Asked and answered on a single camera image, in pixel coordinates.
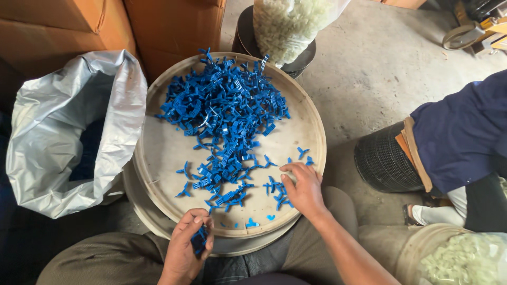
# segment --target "white plastic bag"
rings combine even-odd
[[[414,284],[507,284],[507,234],[470,233],[453,236],[419,264]]]
[[[278,68],[293,62],[350,0],[254,0],[253,30],[261,53]]]
[[[132,158],[146,92],[139,62],[126,50],[89,52],[25,82],[14,104],[6,159],[18,204],[50,218],[98,205]],[[70,182],[83,152],[81,134],[104,118],[93,179]]]

